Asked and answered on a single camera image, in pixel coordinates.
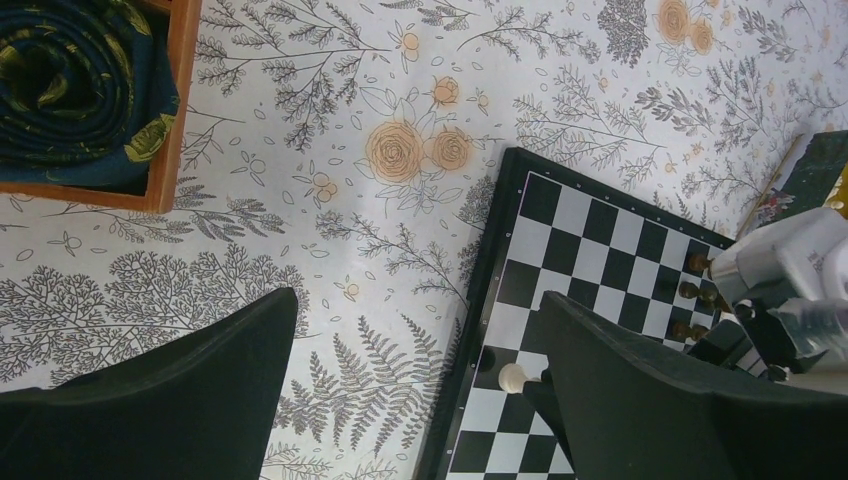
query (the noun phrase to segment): chessboard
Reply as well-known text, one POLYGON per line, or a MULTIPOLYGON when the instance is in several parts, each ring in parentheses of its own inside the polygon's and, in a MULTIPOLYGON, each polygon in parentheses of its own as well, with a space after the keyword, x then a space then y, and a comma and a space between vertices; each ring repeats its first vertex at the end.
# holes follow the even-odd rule
POLYGON ((681 283, 714 289, 693 255, 732 241, 522 149, 504 156, 469 289, 454 371, 445 381, 416 478, 566 480, 573 470, 521 395, 498 386, 517 363, 547 368, 534 310, 554 290, 670 348, 672 325, 712 328, 717 307, 683 298, 681 283))

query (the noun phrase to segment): blue fabric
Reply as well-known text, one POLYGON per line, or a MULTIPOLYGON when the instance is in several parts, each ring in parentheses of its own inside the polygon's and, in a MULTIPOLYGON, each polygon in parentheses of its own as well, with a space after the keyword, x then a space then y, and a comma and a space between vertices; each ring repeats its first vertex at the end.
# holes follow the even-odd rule
POLYGON ((125 0, 0 4, 0 181, 127 183, 178 108, 165 32, 125 0))

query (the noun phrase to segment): orange rose illustration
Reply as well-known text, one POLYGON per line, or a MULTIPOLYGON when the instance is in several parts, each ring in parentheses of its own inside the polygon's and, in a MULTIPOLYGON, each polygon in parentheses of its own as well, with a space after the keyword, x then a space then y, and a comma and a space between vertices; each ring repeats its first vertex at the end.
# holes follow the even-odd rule
POLYGON ((657 16, 660 34, 672 45, 680 45, 689 34, 689 10, 681 0, 663 0, 657 16))
POLYGON ((403 183, 421 169, 424 142, 406 122, 386 122, 368 137, 365 156, 374 175, 393 183, 403 183))
POLYGON ((713 48, 713 27, 707 23, 706 18, 701 17, 689 28, 689 38, 692 39, 692 48, 706 55, 713 48))
POLYGON ((456 103, 459 97, 459 84, 453 77, 443 77, 433 87, 433 100, 439 105, 450 105, 456 103))
POLYGON ((426 148, 433 163, 447 171, 453 171, 468 163, 473 146, 471 137, 456 128, 439 133, 436 138, 427 142, 426 148))

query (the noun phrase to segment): floral tablecloth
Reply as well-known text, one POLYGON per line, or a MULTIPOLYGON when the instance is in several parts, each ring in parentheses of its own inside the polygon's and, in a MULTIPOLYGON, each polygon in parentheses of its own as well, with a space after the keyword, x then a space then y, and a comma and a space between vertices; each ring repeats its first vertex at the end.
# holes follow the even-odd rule
POLYGON ((0 197, 0 379, 52 386, 280 285, 268 479, 410 479, 520 145, 726 235, 848 127, 848 2, 206 0, 174 211, 0 197))

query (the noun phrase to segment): black square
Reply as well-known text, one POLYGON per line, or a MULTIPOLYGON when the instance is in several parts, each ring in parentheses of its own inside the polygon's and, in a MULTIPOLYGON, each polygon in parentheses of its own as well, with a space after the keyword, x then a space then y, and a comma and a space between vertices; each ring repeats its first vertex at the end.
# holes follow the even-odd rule
POLYGON ((498 374, 501 373, 501 368, 504 365, 518 361, 518 351, 489 345, 483 348, 486 350, 483 355, 489 356, 487 366, 491 365, 491 368, 486 371, 481 371, 482 369, 477 370, 477 376, 474 378, 474 388, 500 390, 501 386, 498 384, 498 374))
POLYGON ((538 310, 531 310, 530 315, 527 316, 524 337, 521 338, 521 351, 548 354, 548 341, 538 310))
POLYGON ((530 174, 524 197, 521 199, 522 217, 536 220, 545 225, 554 223, 559 193, 562 186, 538 175, 530 174))
POLYGON ((595 299, 598 297, 598 284, 589 283, 579 278, 571 278, 568 286, 568 298, 577 301, 588 309, 595 308, 595 299))
POLYGON ((656 223, 642 222, 642 233, 639 234, 639 246, 636 247, 636 255, 659 263, 662 260, 662 252, 665 249, 665 237, 668 230, 656 223))
POLYGON ((671 315, 668 318, 668 326, 665 328, 665 338, 676 342, 683 342, 685 338, 675 337, 673 333, 675 323, 692 324, 692 311, 680 307, 671 307, 671 315))
POLYGON ((556 228, 551 229, 548 236, 548 246, 542 268, 563 275, 574 273, 577 263, 577 251, 580 249, 580 237, 556 228))
POLYGON ((520 473, 548 473, 556 451, 556 437, 530 435, 527 446, 524 447, 524 457, 521 459, 520 473))
POLYGON ((699 241, 695 240, 694 238, 692 238, 692 239, 689 240, 689 248, 686 249, 686 261, 683 262, 682 270, 683 270, 684 273, 688 273, 689 275, 701 277, 706 272, 696 272, 695 270, 692 270, 691 268, 689 268, 689 257, 691 257, 692 255, 697 255, 697 254, 709 255, 710 254, 710 246, 707 245, 706 243, 699 242, 699 241))
POLYGON ((530 308, 533 305, 533 294, 536 292, 538 281, 539 267, 507 260, 498 289, 498 302, 530 308))
POLYGON ((641 334, 642 327, 645 326, 645 318, 648 316, 648 306, 650 304, 651 301, 647 298, 625 293, 624 302, 621 304, 621 315, 618 317, 618 324, 628 330, 641 334))
POLYGON ((536 410, 533 410, 524 395, 507 395, 501 421, 498 423, 498 432, 530 433, 535 415, 536 410))
MULTIPOLYGON (((701 280, 700 287, 702 289, 717 290, 715 284, 709 280, 701 280)), ((715 313, 716 309, 718 309, 718 305, 706 303, 701 300, 700 297, 695 300, 695 311, 698 313, 703 313, 704 315, 712 315, 713 313, 715 313)))
POLYGON ((453 452, 451 472, 485 472, 489 455, 495 443, 493 432, 459 432, 459 441, 453 452))
POLYGON ((633 274, 634 263, 636 263, 636 257, 633 255, 610 248, 604 264, 601 285, 627 291, 627 286, 630 285, 630 276, 633 274))
POLYGON ((583 226, 583 236, 601 245, 609 245, 612 241, 616 218, 618 218, 617 208, 592 199, 586 225, 583 226))
POLYGON ((651 298, 663 303, 674 303, 677 296, 677 288, 680 283, 680 271, 672 270, 665 265, 660 265, 657 270, 657 278, 654 281, 654 291, 651 298))

